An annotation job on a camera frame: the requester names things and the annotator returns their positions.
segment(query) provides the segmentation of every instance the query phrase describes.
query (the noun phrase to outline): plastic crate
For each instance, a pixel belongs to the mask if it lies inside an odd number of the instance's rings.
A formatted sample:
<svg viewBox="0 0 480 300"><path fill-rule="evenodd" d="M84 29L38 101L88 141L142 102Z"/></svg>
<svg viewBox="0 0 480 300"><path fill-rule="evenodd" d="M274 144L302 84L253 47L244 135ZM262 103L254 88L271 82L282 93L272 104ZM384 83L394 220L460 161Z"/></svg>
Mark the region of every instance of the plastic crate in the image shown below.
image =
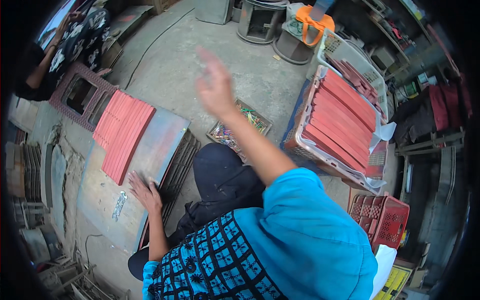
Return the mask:
<svg viewBox="0 0 480 300"><path fill-rule="evenodd" d="M351 172L340 168L337 160L332 160L322 155L319 150L312 144L307 144L301 137L303 126L306 124L308 117L312 111L312 100L315 91L320 85L319 74L326 67L319 66L310 84L305 89L302 97L302 103L299 105L294 116L294 125L287 133L283 147L294 154L305 159L312 160L317 167L327 172L331 176L340 177L344 183L354 189L366 190L374 195L379 195L381 188L373 189L369 187L364 180L359 180Z"/></svg>
<svg viewBox="0 0 480 300"><path fill-rule="evenodd" d="M372 247L382 244L397 249L407 226L409 213L410 206L408 204L400 202L392 196L386 196Z"/></svg>
<svg viewBox="0 0 480 300"><path fill-rule="evenodd" d="M370 243L373 241L385 197L356 195L353 198L350 216L367 233Z"/></svg>
<svg viewBox="0 0 480 300"><path fill-rule="evenodd" d="M327 61L325 54L335 60L348 61L357 71L372 85L378 93L378 103L385 113L388 121L388 103L385 80L380 73L368 62L358 51L350 46L344 39L336 35L328 28L324 29L324 34L320 40L320 47L317 53L318 62L330 68L338 75L342 74L332 67Z"/></svg>

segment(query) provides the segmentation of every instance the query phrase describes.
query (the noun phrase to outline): person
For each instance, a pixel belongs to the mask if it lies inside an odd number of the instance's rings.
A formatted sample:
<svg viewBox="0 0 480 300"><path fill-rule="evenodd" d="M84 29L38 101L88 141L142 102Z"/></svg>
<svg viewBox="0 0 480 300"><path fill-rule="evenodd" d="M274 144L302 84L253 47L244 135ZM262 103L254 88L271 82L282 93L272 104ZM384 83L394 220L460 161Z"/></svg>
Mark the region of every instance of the person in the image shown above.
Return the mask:
<svg viewBox="0 0 480 300"><path fill-rule="evenodd" d="M470 95L465 76L453 71L455 69L444 69L447 84L429 85L418 96L398 107L389 121L397 124L394 132L397 145L413 144L431 132L465 126L472 114Z"/></svg>
<svg viewBox="0 0 480 300"><path fill-rule="evenodd" d="M66 14L45 50L33 42L29 45L18 67L15 94L32 101L49 100L70 64L81 55L83 64L97 72L109 31L106 9L86 17L80 12Z"/></svg>
<svg viewBox="0 0 480 300"><path fill-rule="evenodd" d="M368 299L377 262L365 231L328 198L315 173L248 123L234 105L226 68L205 49L198 53L208 76L197 79L199 98L232 130L252 167L225 145L197 153L200 203L216 208L203 210L204 224L173 248L155 184L129 173L150 222L149 247L128 262L143 280L143 299Z"/></svg>

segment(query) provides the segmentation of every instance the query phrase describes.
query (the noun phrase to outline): dirty floor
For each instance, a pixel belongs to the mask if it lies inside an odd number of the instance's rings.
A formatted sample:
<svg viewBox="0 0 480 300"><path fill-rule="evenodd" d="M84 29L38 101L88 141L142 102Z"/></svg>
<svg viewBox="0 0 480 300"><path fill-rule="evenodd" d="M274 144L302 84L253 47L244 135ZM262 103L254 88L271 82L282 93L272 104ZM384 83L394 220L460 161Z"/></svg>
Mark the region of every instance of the dirty floor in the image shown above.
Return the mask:
<svg viewBox="0 0 480 300"><path fill-rule="evenodd" d="M196 99L194 80L201 72L195 47L211 50L225 63L234 79L234 93L273 122L267 137L279 144L288 119L305 81L308 66L296 66L275 60L271 46L257 47L239 40L237 23L216 25L197 21L193 0L182 0L168 12L150 18L123 45L124 53L107 80L118 84L132 96L162 106L191 120L191 131L202 145L209 143L205 133L214 125ZM43 144L55 124L62 125L60 146L67 159L64 191L64 246L73 253L76 244L83 259L87 258L85 240L100 232L76 211L76 197L84 160L93 143L87 130L61 116L48 103L41 103L30 140ZM322 177L327 194L346 209L348 186L339 178ZM193 173L188 175L180 198L166 227L167 234L184 213L184 204L198 201ZM130 289L132 299L141 299L142 283L128 271L128 255L115 248L103 237L89 237L88 259L96 264L96 279L100 284L120 294Z"/></svg>

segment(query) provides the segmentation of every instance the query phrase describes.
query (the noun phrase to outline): white plastic crate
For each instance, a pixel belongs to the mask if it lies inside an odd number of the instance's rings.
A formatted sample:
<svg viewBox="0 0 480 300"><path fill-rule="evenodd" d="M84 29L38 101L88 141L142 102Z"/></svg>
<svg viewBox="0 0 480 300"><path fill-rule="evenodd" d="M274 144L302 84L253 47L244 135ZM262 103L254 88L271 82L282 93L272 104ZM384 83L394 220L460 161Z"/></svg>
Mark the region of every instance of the white plastic crate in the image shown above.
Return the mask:
<svg viewBox="0 0 480 300"><path fill-rule="evenodd" d="M372 87L378 93L378 103L385 113L386 120L388 122L388 103L385 80L379 74L379 72L370 64L360 53L358 53L352 46L336 35L328 28L324 29L324 35L320 40L320 47L318 49L317 60L318 62L330 68L335 73L342 74L326 62L325 54L328 54L330 58L335 60L348 61L357 71L372 85Z"/></svg>

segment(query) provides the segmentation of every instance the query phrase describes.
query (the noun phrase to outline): woman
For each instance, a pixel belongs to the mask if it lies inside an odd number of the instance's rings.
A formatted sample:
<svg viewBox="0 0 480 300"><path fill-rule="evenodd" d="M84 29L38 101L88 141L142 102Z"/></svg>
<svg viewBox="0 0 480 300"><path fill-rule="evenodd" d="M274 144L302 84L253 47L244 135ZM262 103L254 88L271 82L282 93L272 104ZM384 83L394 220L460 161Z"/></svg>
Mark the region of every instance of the woman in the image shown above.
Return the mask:
<svg viewBox="0 0 480 300"><path fill-rule="evenodd" d="M143 280L144 299L368 299L377 262L365 231L328 198L313 172L298 168L248 123L234 105L228 71L214 55L199 54L210 77L197 80L200 100L233 131L258 175L242 170L228 147L208 144L193 166L202 202L242 198L238 207L255 206L249 200L262 192L259 179L266 186L263 208L223 215L214 209L206 213L210 222L171 249L155 184L146 187L136 172L129 174L150 221L149 249L129 260Z"/></svg>
<svg viewBox="0 0 480 300"><path fill-rule="evenodd" d="M84 16L68 13L60 22L45 50L32 43L18 68L15 93L33 101L49 100L70 64L80 55L93 71L101 65L102 45L110 30L105 9Z"/></svg>

